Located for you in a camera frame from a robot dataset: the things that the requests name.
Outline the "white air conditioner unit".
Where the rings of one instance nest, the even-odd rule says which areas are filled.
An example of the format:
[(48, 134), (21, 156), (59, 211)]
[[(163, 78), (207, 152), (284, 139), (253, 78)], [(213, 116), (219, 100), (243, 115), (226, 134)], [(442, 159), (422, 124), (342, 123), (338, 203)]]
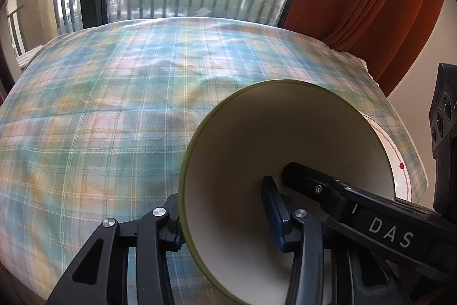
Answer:
[(39, 53), (39, 51), (43, 48), (43, 45), (39, 45), (34, 47), (33, 49), (29, 50), (28, 52), (25, 52), (18, 56), (16, 58), (19, 68), (21, 71), (25, 70), (25, 68), (28, 67), (28, 65), (33, 61), (35, 58), (36, 54)]

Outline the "red patterned white plate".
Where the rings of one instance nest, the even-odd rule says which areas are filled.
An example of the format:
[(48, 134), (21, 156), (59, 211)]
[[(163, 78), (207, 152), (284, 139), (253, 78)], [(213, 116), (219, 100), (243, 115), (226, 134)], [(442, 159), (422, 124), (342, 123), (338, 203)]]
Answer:
[(387, 134), (387, 132), (377, 123), (374, 119), (370, 118), (362, 112), (360, 114), (371, 125), (372, 129), (377, 134), (378, 138), (383, 144), (383, 148), (390, 161), (392, 173), (394, 176), (395, 195), (402, 200), (412, 201), (410, 177), (407, 172), (406, 163), (400, 154), (400, 150), (396, 147), (394, 140)]

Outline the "plaid tablecloth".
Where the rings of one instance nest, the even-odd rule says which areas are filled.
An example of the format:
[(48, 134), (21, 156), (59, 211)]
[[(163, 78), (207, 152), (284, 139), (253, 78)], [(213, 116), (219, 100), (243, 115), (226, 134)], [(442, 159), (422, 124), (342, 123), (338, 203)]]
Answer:
[(188, 142), (222, 99), (295, 79), (343, 97), (399, 149), (419, 200), (424, 165), (366, 63), (285, 29), (229, 19), (115, 22), (48, 42), (1, 105), (1, 271), (43, 304), (107, 217), (177, 191)]

